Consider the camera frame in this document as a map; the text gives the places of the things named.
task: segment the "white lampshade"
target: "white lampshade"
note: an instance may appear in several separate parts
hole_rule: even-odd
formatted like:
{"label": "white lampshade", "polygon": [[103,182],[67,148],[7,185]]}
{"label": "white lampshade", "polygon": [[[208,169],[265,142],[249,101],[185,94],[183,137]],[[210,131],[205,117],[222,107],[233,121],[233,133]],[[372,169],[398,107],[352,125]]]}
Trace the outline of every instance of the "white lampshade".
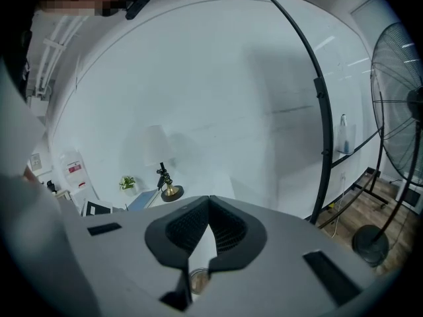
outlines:
{"label": "white lampshade", "polygon": [[169,141],[161,125],[152,125],[144,130],[142,153],[146,166],[159,164],[173,158]]}

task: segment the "electric fan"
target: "electric fan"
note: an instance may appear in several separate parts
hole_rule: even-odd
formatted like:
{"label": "electric fan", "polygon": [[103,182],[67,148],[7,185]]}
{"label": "electric fan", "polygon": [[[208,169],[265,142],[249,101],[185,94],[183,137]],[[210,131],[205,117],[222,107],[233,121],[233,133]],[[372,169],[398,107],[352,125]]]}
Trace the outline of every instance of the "electric fan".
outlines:
{"label": "electric fan", "polygon": [[381,264],[389,252],[385,230],[399,210],[411,184],[423,186],[422,62],[405,27],[388,26],[380,35],[371,62],[371,96],[382,145],[406,185],[382,229],[365,225],[355,233],[352,247],[370,266]]}

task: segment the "fan base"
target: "fan base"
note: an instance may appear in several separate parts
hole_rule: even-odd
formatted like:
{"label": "fan base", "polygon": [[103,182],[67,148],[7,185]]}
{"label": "fan base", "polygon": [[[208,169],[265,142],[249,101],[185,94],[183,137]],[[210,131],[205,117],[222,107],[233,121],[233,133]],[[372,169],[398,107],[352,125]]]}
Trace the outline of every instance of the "fan base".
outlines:
{"label": "fan base", "polygon": [[385,234],[372,242],[380,229],[375,225],[364,225],[352,237],[352,249],[371,267],[377,267],[385,261],[389,252],[389,241]]}

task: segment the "fan grille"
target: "fan grille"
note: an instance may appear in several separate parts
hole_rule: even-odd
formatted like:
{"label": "fan grille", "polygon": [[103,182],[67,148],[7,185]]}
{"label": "fan grille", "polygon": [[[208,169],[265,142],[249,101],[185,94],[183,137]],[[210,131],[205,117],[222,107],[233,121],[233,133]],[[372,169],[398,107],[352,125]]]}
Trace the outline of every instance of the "fan grille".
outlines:
{"label": "fan grille", "polygon": [[[408,107],[409,93],[422,87],[423,68],[415,45],[401,23],[387,27],[379,37],[371,66],[371,93],[378,128],[384,125],[383,145],[399,174],[410,170],[416,121]],[[412,183],[423,186],[423,139],[420,140]]]}

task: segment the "book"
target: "book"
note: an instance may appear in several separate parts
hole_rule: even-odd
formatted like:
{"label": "book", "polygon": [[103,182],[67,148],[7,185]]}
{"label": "book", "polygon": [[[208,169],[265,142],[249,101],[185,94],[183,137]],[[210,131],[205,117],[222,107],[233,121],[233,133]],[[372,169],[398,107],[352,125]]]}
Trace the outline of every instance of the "book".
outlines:
{"label": "book", "polygon": [[159,192],[158,189],[154,189],[140,193],[140,195],[129,205],[128,211],[139,211],[148,208],[157,195],[159,195]]}

